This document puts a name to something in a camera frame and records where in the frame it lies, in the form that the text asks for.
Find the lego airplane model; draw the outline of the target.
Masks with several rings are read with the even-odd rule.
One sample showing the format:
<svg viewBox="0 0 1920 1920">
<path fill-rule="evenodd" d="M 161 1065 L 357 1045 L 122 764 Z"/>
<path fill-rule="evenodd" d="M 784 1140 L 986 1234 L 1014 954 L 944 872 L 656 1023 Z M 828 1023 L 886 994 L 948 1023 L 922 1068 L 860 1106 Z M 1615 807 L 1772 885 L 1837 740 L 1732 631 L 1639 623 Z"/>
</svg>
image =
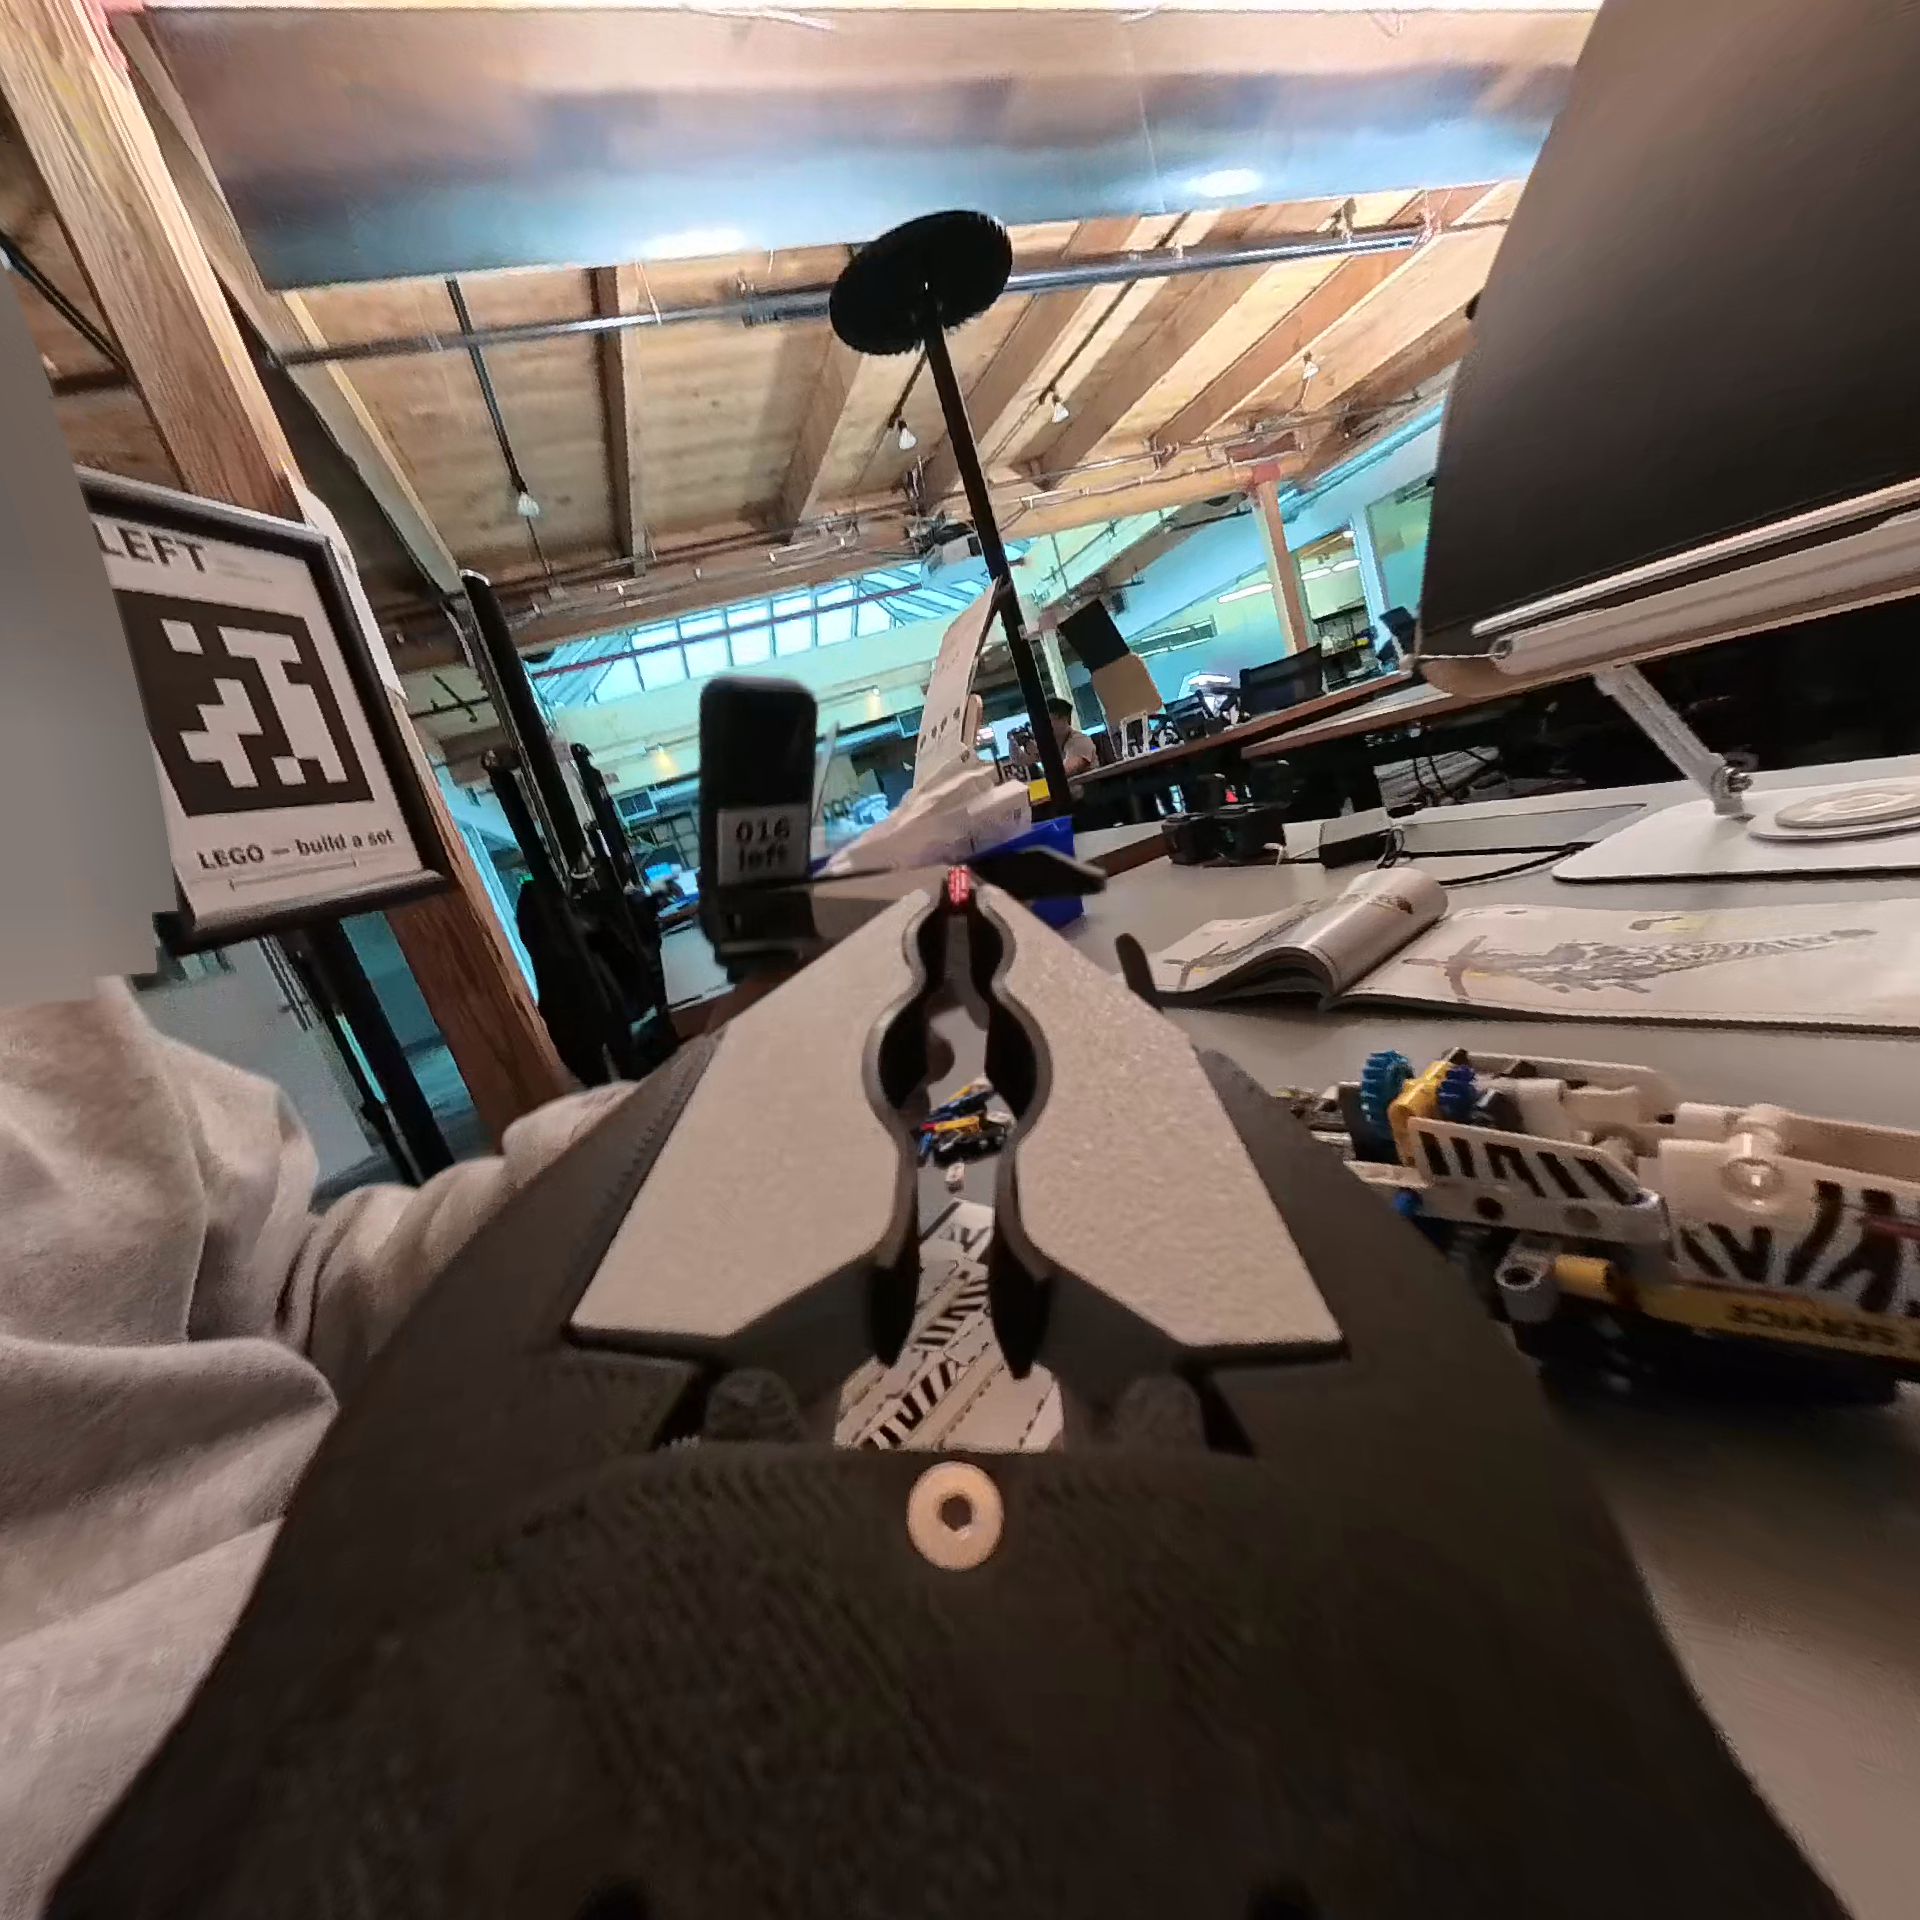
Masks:
<svg viewBox="0 0 1920 1920">
<path fill-rule="evenodd" d="M 1287 1097 L 1545 1373 L 1886 1404 L 1917 1380 L 1914 1131 L 1642 1065 L 1394 1050 Z"/>
</svg>

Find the black tripod stand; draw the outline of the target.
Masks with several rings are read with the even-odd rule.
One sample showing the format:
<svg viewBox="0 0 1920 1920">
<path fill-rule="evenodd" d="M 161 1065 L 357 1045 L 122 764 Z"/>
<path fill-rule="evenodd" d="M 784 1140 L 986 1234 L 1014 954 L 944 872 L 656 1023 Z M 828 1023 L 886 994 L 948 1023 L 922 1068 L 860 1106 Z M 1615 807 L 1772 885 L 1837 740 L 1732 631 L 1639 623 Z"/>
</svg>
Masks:
<svg viewBox="0 0 1920 1920">
<path fill-rule="evenodd" d="M 658 906 L 586 748 L 559 749 L 492 584 L 462 573 L 470 660 L 503 728 L 487 781 L 519 849 L 514 925 L 535 1007 L 586 1088 L 634 1084 L 681 1045 Z"/>
</svg>

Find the blue plastic bin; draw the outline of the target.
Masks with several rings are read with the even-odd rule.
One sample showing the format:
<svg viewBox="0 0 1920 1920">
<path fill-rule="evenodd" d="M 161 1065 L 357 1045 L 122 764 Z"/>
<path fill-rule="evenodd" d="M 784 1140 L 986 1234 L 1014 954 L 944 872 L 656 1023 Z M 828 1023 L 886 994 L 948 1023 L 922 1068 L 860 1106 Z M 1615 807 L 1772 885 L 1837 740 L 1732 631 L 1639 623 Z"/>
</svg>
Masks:
<svg viewBox="0 0 1920 1920">
<path fill-rule="evenodd" d="M 925 891 L 930 890 L 936 897 L 944 897 L 944 873 L 951 865 L 967 865 L 975 873 L 975 856 L 989 852 L 993 849 L 1007 847 L 1056 847 L 1069 858 L 1078 858 L 1085 863 L 1074 843 L 1071 826 L 1066 819 L 1042 821 L 1002 836 L 998 843 L 991 843 L 983 851 L 945 851 L 940 856 L 920 852 L 910 856 L 905 860 L 879 860 L 878 856 L 865 860 L 864 865 L 855 865 L 845 872 L 829 872 L 828 866 L 817 866 L 806 879 L 806 897 L 813 904 L 829 904 L 831 907 L 845 907 L 848 912 L 864 912 L 878 915 L 892 900 L 900 897 Z M 1032 904 L 1021 904 L 1031 909 L 1042 924 L 1052 928 L 1066 928 L 1069 924 L 1078 922 L 1087 912 L 1085 898 L 1038 898 Z"/>
</svg>

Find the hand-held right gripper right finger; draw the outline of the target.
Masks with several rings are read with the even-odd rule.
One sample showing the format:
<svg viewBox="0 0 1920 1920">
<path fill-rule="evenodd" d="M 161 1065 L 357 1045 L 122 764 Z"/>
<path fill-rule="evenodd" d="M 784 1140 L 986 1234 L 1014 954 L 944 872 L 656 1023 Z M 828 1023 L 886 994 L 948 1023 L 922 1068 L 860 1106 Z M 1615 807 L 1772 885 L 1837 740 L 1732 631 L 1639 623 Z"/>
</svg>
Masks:
<svg viewBox="0 0 1920 1920">
<path fill-rule="evenodd" d="M 1326 1360 L 1342 1333 L 1199 1052 L 985 880 L 970 978 L 998 1152 L 991 1329 L 1023 1377 Z"/>
</svg>

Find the pile of loose lego pieces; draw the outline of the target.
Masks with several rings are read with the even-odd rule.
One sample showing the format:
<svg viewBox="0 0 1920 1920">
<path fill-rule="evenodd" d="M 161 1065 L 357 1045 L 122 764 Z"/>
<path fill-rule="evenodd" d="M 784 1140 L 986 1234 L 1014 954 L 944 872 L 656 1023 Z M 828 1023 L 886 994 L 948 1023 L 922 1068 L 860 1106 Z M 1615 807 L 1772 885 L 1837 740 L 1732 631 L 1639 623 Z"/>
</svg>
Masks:
<svg viewBox="0 0 1920 1920">
<path fill-rule="evenodd" d="M 919 1121 L 917 1160 L 935 1168 L 970 1163 L 998 1152 L 1013 1127 L 1014 1119 L 991 1084 L 975 1080 Z"/>
</svg>

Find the framed tag sign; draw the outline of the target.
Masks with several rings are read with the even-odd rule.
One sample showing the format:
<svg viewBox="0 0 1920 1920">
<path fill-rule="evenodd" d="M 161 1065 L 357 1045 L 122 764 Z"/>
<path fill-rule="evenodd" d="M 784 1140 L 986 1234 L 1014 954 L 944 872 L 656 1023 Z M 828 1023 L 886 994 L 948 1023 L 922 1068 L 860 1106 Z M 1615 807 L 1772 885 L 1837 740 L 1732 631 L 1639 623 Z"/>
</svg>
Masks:
<svg viewBox="0 0 1920 1920">
<path fill-rule="evenodd" d="M 204 954 L 444 893 L 448 852 L 335 541 L 302 519 L 77 468 Z"/>
</svg>

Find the lego instruction booklet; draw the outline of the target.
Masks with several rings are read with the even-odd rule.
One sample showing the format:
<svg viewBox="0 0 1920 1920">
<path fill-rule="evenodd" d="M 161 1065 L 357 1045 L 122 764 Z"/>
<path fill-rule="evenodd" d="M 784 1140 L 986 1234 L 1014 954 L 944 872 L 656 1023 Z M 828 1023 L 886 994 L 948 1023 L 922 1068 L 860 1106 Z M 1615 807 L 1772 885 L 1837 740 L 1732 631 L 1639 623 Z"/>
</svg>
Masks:
<svg viewBox="0 0 1920 1920">
<path fill-rule="evenodd" d="M 1144 959 L 1168 1003 L 1304 999 L 1463 1018 L 1917 1032 L 1917 906 L 1461 900 L 1420 869 L 1214 919 Z"/>
</svg>

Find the silver screen stand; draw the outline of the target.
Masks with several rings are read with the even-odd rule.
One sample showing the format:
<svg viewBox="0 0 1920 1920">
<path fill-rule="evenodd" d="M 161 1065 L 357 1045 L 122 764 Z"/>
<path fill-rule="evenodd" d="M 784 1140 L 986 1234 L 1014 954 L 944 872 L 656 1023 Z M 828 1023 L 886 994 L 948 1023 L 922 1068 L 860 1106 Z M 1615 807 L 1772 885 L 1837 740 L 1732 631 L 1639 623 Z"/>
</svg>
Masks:
<svg viewBox="0 0 1920 1920">
<path fill-rule="evenodd" d="M 1914 561 L 1917 482 L 1909 479 L 1474 623 L 1476 665 L 1501 682 L 1560 669 L 1590 680 L 1695 789 L 1694 800 L 1653 810 L 1560 860 L 1551 876 L 1912 879 L 1914 776 L 1866 776 L 1850 764 L 1824 784 L 1752 787 L 1647 683 L 1640 660 L 1904 596 L 1914 591 Z"/>
</svg>

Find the wooden post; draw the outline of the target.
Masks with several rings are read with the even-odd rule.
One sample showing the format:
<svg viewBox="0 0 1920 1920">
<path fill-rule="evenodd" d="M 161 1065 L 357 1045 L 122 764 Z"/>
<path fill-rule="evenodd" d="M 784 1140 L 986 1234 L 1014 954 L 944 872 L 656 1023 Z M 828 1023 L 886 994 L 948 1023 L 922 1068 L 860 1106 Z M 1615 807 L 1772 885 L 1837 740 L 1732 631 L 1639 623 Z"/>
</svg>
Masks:
<svg viewBox="0 0 1920 1920">
<path fill-rule="evenodd" d="M 89 290 L 127 357 L 184 489 L 300 522 L 303 482 L 224 284 L 93 4 L 4 3 L 1 83 Z M 375 674 L 399 733 L 399 789 L 420 800 L 448 887 L 389 915 L 428 1012 L 492 1140 L 568 1091 L 512 943 L 452 824 L 405 699 Z"/>
</svg>

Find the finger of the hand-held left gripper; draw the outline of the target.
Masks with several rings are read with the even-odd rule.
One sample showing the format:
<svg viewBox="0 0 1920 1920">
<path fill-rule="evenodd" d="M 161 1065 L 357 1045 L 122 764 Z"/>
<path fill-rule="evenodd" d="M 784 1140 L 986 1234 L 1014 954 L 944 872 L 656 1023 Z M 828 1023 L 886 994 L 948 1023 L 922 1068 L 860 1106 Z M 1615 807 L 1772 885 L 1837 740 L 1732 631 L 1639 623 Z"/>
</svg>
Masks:
<svg viewBox="0 0 1920 1920">
<path fill-rule="evenodd" d="M 1108 876 L 1056 847 L 1007 847 L 975 856 L 975 882 L 1032 904 L 1097 897 L 1106 890 Z"/>
</svg>

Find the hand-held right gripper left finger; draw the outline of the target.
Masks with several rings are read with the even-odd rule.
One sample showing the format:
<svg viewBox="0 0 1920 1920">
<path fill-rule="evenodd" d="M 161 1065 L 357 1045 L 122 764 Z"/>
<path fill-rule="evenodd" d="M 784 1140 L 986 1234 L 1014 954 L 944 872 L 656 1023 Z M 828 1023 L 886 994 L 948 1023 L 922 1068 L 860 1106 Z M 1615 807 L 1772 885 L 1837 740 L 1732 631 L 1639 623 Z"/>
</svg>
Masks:
<svg viewBox="0 0 1920 1920">
<path fill-rule="evenodd" d="M 900 1353 L 944 938 L 944 887 L 911 890 L 722 1028 L 570 1312 L 580 1341 L 719 1369 Z"/>
</svg>

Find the black pole with round disc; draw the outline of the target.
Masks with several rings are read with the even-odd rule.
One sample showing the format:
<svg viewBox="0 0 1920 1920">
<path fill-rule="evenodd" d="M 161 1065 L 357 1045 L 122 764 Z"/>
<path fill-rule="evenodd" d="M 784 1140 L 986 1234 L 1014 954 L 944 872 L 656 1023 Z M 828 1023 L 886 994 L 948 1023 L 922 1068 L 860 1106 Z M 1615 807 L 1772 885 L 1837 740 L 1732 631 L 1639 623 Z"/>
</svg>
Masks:
<svg viewBox="0 0 1920 1920">
<path fill-rule="evenodd" d="M 860 247 L 829 292 L 833 339 L 865 357 L 920 347 L 942 405 L 948 452 L 970 514 L 970 531 L 989 573 L 989 601 L 1014 663 L 1028 730 L 1039 752 L 1047 799 L 1045 821 L 1071 819 L 1071 789 L 1053 733 L 1049 692 L 1023 629 L 1013 567 L 991 508 L 986 475 L 961 386 L 953 371 L 948 335 L 986 312 L 1013 274 L 1013 243 L 989 216 L 948 208 L 900 225 Z"/>
</svg>

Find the person's left forearm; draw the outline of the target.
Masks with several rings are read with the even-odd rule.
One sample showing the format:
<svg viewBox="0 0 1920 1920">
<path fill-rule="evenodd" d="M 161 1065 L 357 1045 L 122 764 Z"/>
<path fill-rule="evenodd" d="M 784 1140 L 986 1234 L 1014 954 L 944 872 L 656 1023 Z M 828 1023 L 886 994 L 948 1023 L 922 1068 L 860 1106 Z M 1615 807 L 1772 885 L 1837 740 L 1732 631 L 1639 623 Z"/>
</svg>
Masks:
<svg viewBox="0 0 1920 1920">
<path fill-rule="evenodd" d="M 319 1207 L 266 1080 L 133 991 L 1 1020 L 1 1916 L 39 1916 L 245 1610 L 424 1287 L 628 1088 Z"/>
</svg>

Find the white folded papers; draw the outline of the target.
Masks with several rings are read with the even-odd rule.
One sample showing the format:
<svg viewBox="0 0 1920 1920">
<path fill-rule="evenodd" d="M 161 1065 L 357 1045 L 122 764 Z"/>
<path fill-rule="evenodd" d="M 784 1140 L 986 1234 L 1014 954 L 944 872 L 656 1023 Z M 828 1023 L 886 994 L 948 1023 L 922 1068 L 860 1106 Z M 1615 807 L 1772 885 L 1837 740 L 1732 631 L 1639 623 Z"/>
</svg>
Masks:
<svg viewBox="0 0 1920 1920">
<path fill-rule="evenodd" d="M 828 856 L 821 879 L 960 865 L 1032 824 L 1026 789 L 1000 781 L 993 764 L 975 752 L 975 663 L 1002 604 L 1014 601 L 991 584 L 951 623 L 928 680 L 905 799 L 876 828 Z"/>
</svg>

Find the zebra sticker sheet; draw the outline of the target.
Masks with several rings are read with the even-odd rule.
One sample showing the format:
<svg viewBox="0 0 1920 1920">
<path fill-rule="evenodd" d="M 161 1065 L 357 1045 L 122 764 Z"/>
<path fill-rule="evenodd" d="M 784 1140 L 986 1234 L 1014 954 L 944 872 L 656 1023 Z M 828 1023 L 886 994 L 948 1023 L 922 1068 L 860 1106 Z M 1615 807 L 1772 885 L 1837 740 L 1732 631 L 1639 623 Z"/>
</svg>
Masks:
<svg viewBox="0 0 1920 1920">
<path fill-rule="evenodd" d="M 1013 1377 L 989 1305 L 989 1207 L 953 1197 L 919 1241 L 919 1303 L 900 1353 L 848 1386 L 831 1441 L 871 1451 L 1049 1451 L 1063 1443 L 1057 1386 Z"/>
</svg>

